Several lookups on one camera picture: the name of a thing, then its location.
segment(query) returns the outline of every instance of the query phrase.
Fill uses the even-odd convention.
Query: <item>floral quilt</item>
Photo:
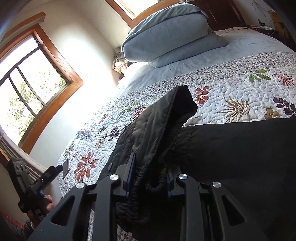
[[[198,105],[184,126],[296,116],[296,54],[261,53],[161,80],[113,99],[76,134],[58,161],[69,160],[65,179],[58,176],[63,196],[77,182],[96,183],[121,130],[178,85]],[[118,240],[134,239],[118,228]]]

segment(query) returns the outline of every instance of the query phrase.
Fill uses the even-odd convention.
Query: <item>human hand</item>
[[[51,211],[55,207],[55,202],[53,201],[52,197],[50,195],[44,195],[48,201],[49,204],[46,206],[47,211]],[[33,224],[33,228],[37,228],[37,226],[40,224],[41,220],[38,218],[36,214],[34,214],[32,211],[27,212],[28,218],[31,220]]]

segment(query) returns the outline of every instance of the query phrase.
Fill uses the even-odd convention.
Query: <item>window frame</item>
[[[2,49],[0,49],[0,60],[9,53],[14,47],[20,44],[24,39],[29,36],[33,36],[36,41],[39,42],[39,47],[42,50],[45,57],[57,70],[57,72],[66,81],[64,88],[60,89],[44,106],[34,120],[31,122],[26,132],[24,133],[18,146],[27,154],[29,154],[35,145],[37,139],[41,133],[57,113],[57,111],[63,106],[64,103],[83,85],[82,79],[72,69],[69,63],[59,53],[52,41],[46,35],[41,26],[37,23],[27,28],[22,33],[18,34],[12,40],[10,40]]]
[[[130,28],[134,28],[135,26],[137,26],[138,23],[140,23],[142,20],[144,20],[151,14],[180,2],[179,0],[162,0],[161,2],[156,3],[153,6],[141,12],[134,19],[131,19],[130,16],[114,0],[105,1],[121,16],[121,18],[126,22],[126,24]]]

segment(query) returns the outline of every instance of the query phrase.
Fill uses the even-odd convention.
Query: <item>red striped fabric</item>
[[[0,214],[2,215],[2,217],[4,219],[6,219],[8,222],[12,223],[14,226],[19,227],[21,229],[24,229],[24,225],[22,225],[21,223],[15,221],[14,219],[12,219],[10,216],[8,216],[6,213],[0,211]]]

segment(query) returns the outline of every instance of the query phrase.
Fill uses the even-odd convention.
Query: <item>dark wooden headboard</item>
[[[232,0],[194,0],[189,3],[199,7],[208,15],[207,22],[214,31],[246,26]]]

